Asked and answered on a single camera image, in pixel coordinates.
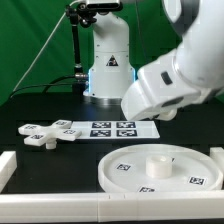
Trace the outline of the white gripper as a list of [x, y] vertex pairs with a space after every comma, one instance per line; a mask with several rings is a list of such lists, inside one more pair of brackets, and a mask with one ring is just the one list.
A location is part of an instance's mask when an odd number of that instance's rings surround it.
[[121, 108], [127, 120], [172, 120], [177, 109], [201, 104], [211, 92], [181, 74], [176, 50], [141, 67], [138, 79], [125, 93]]

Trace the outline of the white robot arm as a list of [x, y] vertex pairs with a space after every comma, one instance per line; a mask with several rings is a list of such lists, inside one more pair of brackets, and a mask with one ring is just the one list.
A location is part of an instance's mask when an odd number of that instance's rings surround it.
[[112, 13], [126, 1], [85, 0], [96, 12], [88, 100], [120, 103], [128, 120], [168, 121], [179, 108], [224, 93], [224, 0], [162, 0], [182, 42], [139, 70], [129, 63], [129, 27]]

